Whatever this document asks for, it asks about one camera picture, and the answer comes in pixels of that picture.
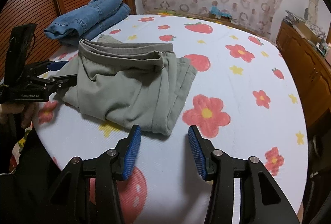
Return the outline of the person's left hand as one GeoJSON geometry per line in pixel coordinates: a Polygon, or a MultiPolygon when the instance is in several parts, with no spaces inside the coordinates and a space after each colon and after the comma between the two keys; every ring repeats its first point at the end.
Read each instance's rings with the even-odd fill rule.
{"type": "Polygon", "coordinates": [[[1,124],[7,123],[10,115],[21,115],[20,125],[26,129],[31,125],[36,103],[31,104],[1,104],[1,124]]]}

